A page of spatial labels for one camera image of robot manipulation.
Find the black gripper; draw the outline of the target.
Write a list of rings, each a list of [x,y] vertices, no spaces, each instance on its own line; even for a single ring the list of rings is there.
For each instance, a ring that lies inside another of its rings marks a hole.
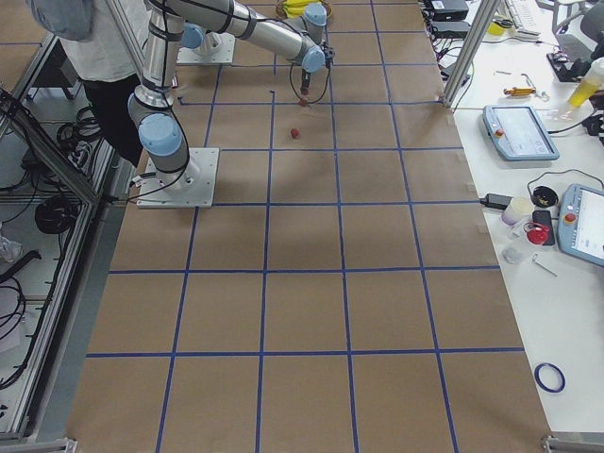
[[[311,81],[311,73],[303,70],[301,73],[301,92],[309,92],[310,91],[310,81]]]

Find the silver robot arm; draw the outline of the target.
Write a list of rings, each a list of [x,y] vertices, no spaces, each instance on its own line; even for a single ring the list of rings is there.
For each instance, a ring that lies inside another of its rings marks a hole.
[[[266,17],[238,1],[161,1],[159,7],[207,32],[230,34],[288,60],[302,69],[304,90],[312,74],[332,64],[333,51],[325,41],[327,9],[320,2],[311,2],[299,16],[283,20]]]
[[[150,3],[143,78],[131,94],[128,111],[143,149],[155,165],[159,187],[174,189],[184,179],[190,152],[170,94],[184,32],[184,19],[164,1]]]

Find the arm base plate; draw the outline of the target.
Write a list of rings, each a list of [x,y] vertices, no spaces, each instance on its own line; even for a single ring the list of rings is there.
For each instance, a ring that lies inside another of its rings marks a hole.
[[[208,34],[202,44],[195,48],[181,47],[179,65],[230,65],[234,58],[235,38],[227,33]]]
[[[141,209],[211,208],[213,204],[220,150],[193,147],[184,174],[164,174],[149,160],[134,201]]]

